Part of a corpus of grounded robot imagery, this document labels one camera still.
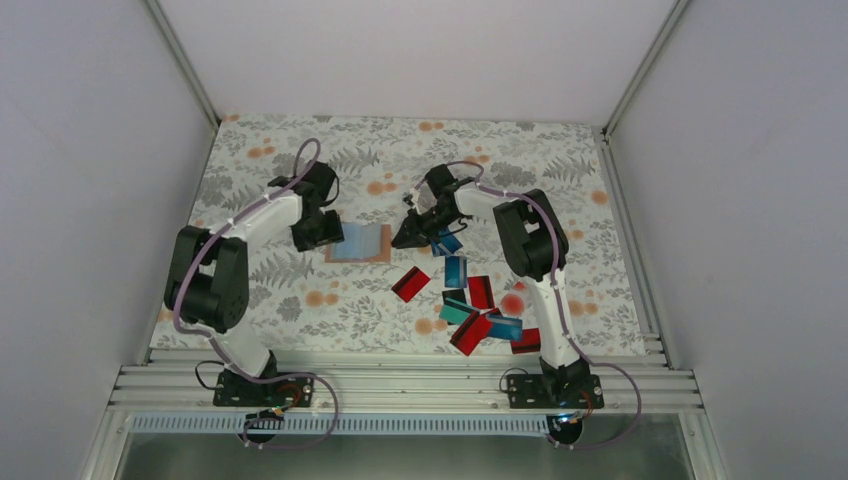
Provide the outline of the tan leather card holder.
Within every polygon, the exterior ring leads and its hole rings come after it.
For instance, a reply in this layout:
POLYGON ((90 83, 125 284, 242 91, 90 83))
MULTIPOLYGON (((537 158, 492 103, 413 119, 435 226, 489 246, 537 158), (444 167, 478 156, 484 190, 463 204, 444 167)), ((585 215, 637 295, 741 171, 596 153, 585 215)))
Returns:
POLYGON ((327 263, 388 263, 391 260, 391 226, 342 223, 343 240, 327 247, 327 263))

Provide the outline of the light blue card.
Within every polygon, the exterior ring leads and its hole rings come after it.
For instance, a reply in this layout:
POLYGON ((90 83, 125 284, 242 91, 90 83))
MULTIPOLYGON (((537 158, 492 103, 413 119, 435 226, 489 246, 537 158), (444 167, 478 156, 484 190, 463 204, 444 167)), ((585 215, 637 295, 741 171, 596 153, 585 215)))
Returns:
POLYGON ((523 336, 523 322, 521 319, 504 317, 500 315, 488 315, 487 320, 491 327, 487 333, 490 338, 518 342, 523 336))

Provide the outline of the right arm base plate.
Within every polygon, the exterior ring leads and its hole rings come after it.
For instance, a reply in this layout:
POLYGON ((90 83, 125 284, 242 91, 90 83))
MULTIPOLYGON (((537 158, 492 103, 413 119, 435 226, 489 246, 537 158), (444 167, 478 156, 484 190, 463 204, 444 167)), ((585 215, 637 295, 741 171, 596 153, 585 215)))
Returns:
POLYGON ((605 407, 597 375, 557 387, 547 385, 541 374, 508 374, 504 390, 512 409, 587 410, 605 407))

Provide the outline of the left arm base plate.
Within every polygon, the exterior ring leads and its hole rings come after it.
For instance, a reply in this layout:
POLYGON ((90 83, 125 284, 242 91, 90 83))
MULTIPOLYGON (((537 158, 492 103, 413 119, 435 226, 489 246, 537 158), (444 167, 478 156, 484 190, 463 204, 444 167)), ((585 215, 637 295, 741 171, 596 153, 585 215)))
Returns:
POLYGON ((212 404, 216 407, 309 407, 313 391, 311 378, 288 376, 275 383, 259 384, 224 370, 218 376, 212 404))

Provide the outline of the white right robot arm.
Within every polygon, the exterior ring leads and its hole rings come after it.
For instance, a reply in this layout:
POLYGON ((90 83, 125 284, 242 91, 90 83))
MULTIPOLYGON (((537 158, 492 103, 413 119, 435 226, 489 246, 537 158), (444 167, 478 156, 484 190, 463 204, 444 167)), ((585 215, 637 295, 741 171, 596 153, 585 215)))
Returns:
POLYGON ((552 406, 567 406, 578 397, 579 379, 590 374, 590 367, 572 334, 564 293, 569 244, 547 195, 539 189, 516 193, 485 186, 475 178, 457 178, 446 164, 431 168, 423 182, 435 205, 420 211, 415 196, 407 195, 410 209, 392 246, 428 246, 466 218, 492 222, 505 262, 531 295, 540 331, 543 397, 552 406))

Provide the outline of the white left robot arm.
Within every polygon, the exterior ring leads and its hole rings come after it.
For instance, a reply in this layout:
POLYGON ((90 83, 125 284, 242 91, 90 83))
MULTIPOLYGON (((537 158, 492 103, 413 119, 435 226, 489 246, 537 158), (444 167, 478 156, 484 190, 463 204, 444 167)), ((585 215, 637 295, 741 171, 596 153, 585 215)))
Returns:
POLYGON ((339 214, 330 209, 334 169, 314 161, 295 177, 277 177, 243 211, 210 228, 177 234, 164 293, 175 329, 207 339, 225 367, 241 375, 239 392, 255 405, 278 391, 276 362, 245 315, 249 260, 260 248, 290 238, 299 252, 339 243, 339 214))

